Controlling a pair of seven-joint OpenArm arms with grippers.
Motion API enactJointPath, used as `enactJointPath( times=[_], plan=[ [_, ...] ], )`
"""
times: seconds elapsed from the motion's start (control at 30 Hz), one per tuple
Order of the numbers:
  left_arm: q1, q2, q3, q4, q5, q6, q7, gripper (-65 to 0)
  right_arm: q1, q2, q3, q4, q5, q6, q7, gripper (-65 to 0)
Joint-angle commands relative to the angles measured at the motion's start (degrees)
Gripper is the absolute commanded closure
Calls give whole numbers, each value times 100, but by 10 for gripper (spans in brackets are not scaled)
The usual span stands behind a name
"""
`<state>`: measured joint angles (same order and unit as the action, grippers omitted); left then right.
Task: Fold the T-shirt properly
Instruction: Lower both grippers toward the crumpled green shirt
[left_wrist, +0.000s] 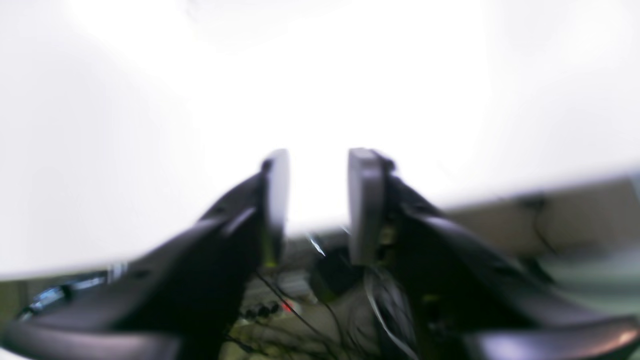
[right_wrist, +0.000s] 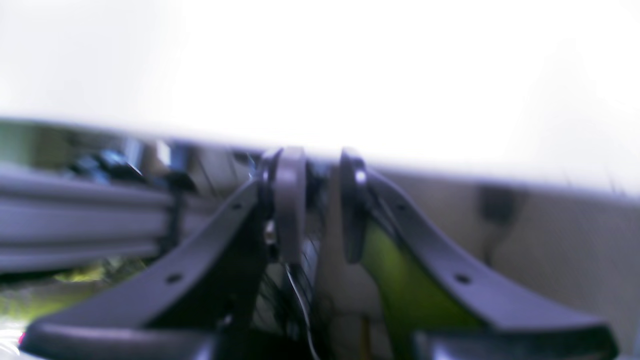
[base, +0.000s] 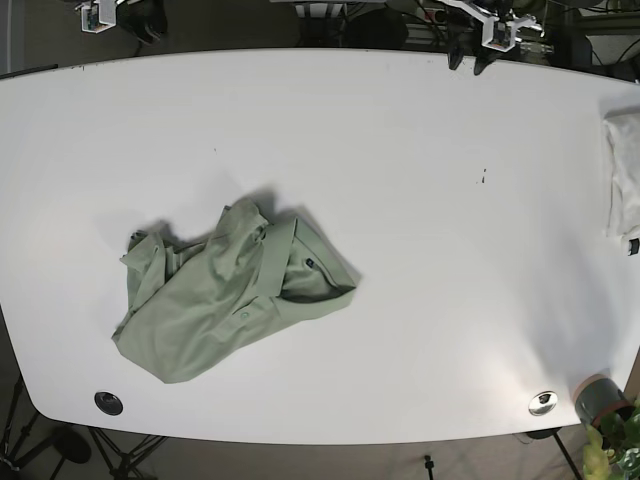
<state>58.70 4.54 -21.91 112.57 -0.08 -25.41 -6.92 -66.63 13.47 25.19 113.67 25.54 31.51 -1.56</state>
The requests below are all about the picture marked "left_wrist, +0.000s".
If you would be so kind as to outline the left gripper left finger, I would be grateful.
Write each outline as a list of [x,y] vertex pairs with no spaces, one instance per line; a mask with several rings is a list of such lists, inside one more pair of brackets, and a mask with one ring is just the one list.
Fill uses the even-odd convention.
[[3,348],[32,360],[217,359],[247,282],[281,259],[289,194],[290,154],[277,149],[115,282],[10,323]]

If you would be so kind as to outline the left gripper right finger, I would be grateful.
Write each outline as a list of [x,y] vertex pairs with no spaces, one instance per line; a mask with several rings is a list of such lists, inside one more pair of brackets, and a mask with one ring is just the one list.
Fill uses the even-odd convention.
[[413,360],[627,360],[639,319],[556,294],[447,219],[369,148],[348,155],[350,260]]

